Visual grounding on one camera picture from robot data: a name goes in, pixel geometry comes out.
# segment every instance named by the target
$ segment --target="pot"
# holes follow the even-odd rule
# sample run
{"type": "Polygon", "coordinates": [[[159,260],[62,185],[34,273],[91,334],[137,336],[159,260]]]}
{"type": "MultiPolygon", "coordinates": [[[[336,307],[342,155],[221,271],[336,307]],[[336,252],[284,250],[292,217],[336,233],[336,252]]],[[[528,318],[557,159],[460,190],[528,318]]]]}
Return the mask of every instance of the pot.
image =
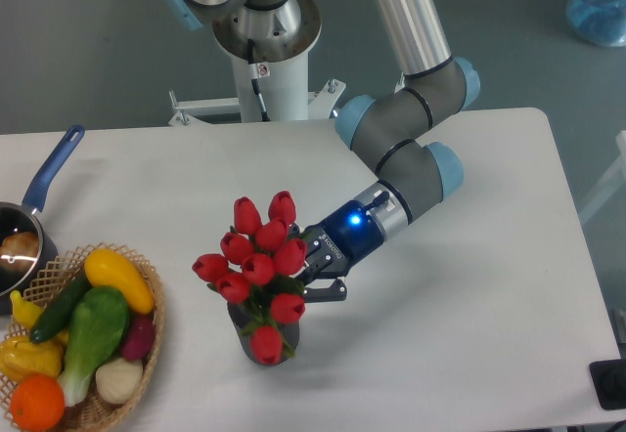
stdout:
{"type": "Polygon", "coordinates": [[[67,129],[35,174],[21,205],[0,202],[0,315],[12,312],[9,294],[23,292],[37,272],[59,254],[36,214],[43,210],[50,183],[84,134],[82,126],[67,129]]]}
{"type": "MultiPolygon", "coordinates": [[[[244,349],[244,353],[255,364],[262,365],[262,363],[259,362],[252,353],[252,348],[250,347],[250,336],[241,336],[239,334],[239,331],[243,329],[246,324],[252,321],[252,316],[242,310],[239,305],[236,305],[234,303],[227,302],[226,307],[228,309],[228,315],[231,317],[231,321],[235,326],[235,331],[237,332],[237,335],[239,337],[239,342],[242,344],[242,349],[244,349]]],[[[279,331],[283,335],[283,338],[287,342],[289,342],[293,350],[295,350],[298,342],[300,341],[300,322],[295,322],[291,324],[279,324],[279,331]]],[[[282,364],[287,359],[287,356],[283,356],[276,365],[282,364]]]]}

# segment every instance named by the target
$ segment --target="tulip bouquet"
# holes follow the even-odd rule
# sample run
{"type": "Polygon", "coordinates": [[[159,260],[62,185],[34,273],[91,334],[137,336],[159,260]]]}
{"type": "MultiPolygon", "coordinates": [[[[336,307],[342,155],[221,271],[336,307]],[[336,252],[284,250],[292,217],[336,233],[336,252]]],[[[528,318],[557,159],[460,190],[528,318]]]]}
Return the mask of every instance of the tulip bouquet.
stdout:
{"type": "Polygon", "coordinates": [[[295,204],[287,191],[274,195],[264,225],[247,197],[235,201],[234,212],[235,225],[220,241],[222,254],[204,254],[192,269],[246,314],[249,322],[240,336],[249,336],[259,363],[275,365],[294,355],[281,328],[297,323],[304,313],[304,284],[291,276],[304,265],[306,243],[293,236],[298,234],[295,204]]]}

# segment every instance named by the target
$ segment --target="orange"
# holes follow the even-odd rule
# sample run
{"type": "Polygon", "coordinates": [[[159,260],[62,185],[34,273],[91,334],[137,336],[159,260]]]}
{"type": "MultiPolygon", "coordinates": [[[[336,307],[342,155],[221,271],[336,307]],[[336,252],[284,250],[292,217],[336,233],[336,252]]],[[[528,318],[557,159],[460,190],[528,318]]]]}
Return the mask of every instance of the orange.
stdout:
{"type": "Polygon", "coordinates": [[[57,380],[36,373],[20,383],[11,398],[13,420],[24,430],[54,427],[63,417],[66,399],[57,380]]]}

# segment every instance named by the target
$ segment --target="white table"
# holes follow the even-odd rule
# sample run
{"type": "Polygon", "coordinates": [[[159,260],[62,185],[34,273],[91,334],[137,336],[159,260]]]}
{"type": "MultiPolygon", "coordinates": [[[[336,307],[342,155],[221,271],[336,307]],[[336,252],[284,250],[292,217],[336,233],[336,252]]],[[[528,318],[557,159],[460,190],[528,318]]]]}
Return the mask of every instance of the white table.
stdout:
{"type": "MultiPolygon", "coordinates": [[[[0,200],[20,201],[61,133],[0,137],[0,200]]],[[[310,305],[297,357],[258,367],[191,271],[233,201],[290,190],[308,225],[375,181],[329,121],[88,131],[41,215],[61,251],[127,244],[157,267],[167,326],[121,430],[491,431],[609,422],[588,364],[618,358],[545,115],[460,113],[420,138],[466,181],[310,305]]],[[[0,423],[1,430],[8,423],[0,423]]]]}

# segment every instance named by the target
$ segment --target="garlic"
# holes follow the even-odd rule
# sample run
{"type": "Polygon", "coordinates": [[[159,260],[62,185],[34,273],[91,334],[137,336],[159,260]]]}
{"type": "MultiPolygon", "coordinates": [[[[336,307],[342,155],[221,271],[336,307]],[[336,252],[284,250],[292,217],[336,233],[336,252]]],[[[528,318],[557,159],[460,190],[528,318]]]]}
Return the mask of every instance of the garlic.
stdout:
{"type": "Polygon", "coordinates": [[[139,387],[143,374],[141,361],[115,359],[96,370],[98,394],[112,405],[124,404],[139,387]]]}

